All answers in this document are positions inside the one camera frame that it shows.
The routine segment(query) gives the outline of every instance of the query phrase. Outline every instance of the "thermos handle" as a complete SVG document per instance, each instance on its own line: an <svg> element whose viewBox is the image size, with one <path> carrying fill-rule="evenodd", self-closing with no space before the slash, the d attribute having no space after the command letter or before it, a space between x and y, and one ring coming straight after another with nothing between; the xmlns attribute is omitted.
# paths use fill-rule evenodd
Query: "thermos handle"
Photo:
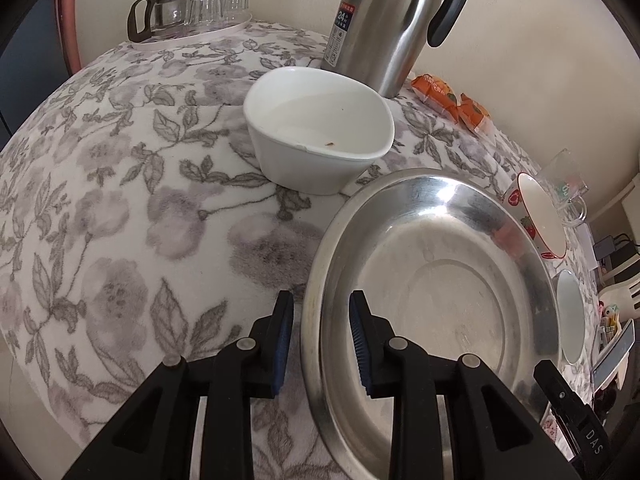
<svg viewBox="0 0 640 480"><path fill-rule="evenodd" d="M442 44L465 3L466 0L444 0L442 2L440 8L431 19L427 30L427 41L430 46L440 46Z"/></svg>
<svg viewBox="0 0 640 480"><path fill-rule="evenodd" d="M131 10L129 11L129 17L127 18L127 35L129 37L129 41L133 41L133 43L141 43L142 41L151 38L151 10L154 8L156 0L145 0L145 28L138 32L138 24L136 23L136 6L141 1L142 0L136 0L133 3Z"/></svg>

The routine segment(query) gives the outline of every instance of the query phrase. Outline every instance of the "tablecloth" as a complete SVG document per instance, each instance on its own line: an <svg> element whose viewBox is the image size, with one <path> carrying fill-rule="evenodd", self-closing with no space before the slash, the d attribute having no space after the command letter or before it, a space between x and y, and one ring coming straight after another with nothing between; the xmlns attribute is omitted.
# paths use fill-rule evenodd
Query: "tablecloth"
<svg viewBox="0 0 640 480"><path fill-rule="evenodd" d="M280 66L319 66L326 38L253 22L212 43L109 50L56 90L0 155L0 326L16 361L82 446L162 357L208 356L293 291L286 382L252 405L258 480L340 478L306 403L300 306L318 243L348 197L381 174L426 166L503 193L537 165L507 136L485 144L409 88L388 103L392 149L334 196L260 172L242 115L251 84ZM572 230L555 267L580 279L586 348L562 373L593 394L596 287ZM566 443L551 420L547 431Z"/></svg>

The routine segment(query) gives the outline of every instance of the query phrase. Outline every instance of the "floor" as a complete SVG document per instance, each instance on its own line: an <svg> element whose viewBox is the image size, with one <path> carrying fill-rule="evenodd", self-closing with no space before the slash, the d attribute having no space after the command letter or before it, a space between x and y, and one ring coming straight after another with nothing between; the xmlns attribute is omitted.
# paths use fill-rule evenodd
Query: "floor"
<svg viewBox="0 0 640 480"><path fill-rule="evenodd" d="M44 407L0 335L0 418L42 480L60 480L80 448Z"/></svg>

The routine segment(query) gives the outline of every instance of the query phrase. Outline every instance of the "metal screw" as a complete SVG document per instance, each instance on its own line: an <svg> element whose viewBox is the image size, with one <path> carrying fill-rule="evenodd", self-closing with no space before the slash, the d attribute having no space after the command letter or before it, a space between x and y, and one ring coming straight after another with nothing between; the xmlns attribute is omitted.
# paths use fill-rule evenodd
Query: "metal screw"
<svg viewBox="0 0 640 480"><path fill-rule="evenodd" d="M243 337L242 339L238 339L236 346L241 350L251 350L255 347L255 339L251 337Z"/></svg>
<svg viewBox="0 0 640 480"><path fill-rule="evenodd" d="M167 354L162 359L162 364L167 368L175 368L180 364L182 357L178 354Z"/></svg>
<svg viewBox="0 0 640 480"><path fill-rule="evenodd" d="M475 354L464 354L462 356L462 364L469 368L478 368L480 366L480 358Z"/></svg>
<svg viewBox="0 0 640 480"><path fill-rule="evenodd" d="M389 346L391 346L391 348L393 348L394 350L404 350L405 348L407 348L407 346L409 346L409 343L403 337L392 337L389 340Z"/></svg>

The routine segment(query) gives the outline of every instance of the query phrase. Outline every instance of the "product label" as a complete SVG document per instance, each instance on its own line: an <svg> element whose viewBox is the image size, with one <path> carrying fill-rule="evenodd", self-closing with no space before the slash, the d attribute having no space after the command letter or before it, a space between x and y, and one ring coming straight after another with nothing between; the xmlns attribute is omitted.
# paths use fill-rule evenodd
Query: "product label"
<svg viewBox="0 0 640 480"><path fill-rule="evenodd" d="M329 34L329 41L326 44L326 50L324 51L324 60L335 67L338 63L338 57L342 49L342 44L347 36L353 13L356 11L355 6L342 2L338 9L338 14L335 17L334 26Z"/></svg>

